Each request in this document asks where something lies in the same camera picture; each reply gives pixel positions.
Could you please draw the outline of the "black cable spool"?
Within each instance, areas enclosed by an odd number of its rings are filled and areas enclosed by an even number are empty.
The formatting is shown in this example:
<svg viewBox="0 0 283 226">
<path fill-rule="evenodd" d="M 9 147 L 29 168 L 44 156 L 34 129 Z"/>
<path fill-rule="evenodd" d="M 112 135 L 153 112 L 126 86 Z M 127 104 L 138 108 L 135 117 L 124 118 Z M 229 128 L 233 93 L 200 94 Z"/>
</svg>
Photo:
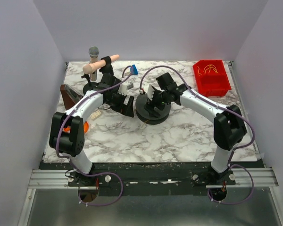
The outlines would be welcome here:
<svg viewBox="0 0 283 226">
<path fill-rule="evenodd" d="M 163 104 L 160 110 L 150 103 L 147 95 L 139 94 L 135 101 L 136 115 L 144 123 L 157 125 L 163 123 L 170 114 L 171 105 Z"/>
</svg>

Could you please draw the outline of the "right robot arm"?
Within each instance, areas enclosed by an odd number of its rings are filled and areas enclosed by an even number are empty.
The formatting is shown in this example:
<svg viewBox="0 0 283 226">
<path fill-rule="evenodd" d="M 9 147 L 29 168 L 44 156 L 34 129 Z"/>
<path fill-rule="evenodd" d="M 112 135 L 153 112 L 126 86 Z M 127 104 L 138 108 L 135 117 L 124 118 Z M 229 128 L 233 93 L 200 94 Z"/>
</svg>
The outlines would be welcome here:
<svg viewBox="0 0 283 226">
<path fill-rule="evenodd" d="M 169 73 L 157 77 L 156 81 L 160 90 L 149 85 L 148 90 L 145 91 L 140 84 L 140 94 L 146 95 L 148 103 L 156 108 L 162 108 L 163 105 L 174 102 L 192 109 L 213 123 L 216 151 L 211 168 L 218 174 L 227 171 L 234 148 L 242 141 L 247 132 L 239 107 L 219 105 L 193 91 L 186 82 L 178 86 Z"/>
</svg>

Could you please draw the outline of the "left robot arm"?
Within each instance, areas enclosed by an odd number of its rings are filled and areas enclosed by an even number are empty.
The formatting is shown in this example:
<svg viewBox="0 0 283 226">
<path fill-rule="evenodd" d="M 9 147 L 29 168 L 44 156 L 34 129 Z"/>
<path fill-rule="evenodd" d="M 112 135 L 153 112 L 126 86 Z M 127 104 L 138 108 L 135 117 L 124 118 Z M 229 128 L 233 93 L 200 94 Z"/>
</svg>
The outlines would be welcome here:
<svg viewBox="0 0 283 226">
<path fill-rule="evenodd" d="M 128 85 L 126 77 L 120 80 L 111 74 L 103 74 L 102 79 L 83 98 L 65 112 L 56 112 L 52 116 L 49 146 L 56 150 L 59 158 L 66 158 L 73 167 L 83 175 L 88 175 L 93 163 L 83 150 L 85 135 L 84 123 L 103 104 L 127 117 L 134 117 L 133 101 L 130 96 L 128 103 Z"/>
</svg>

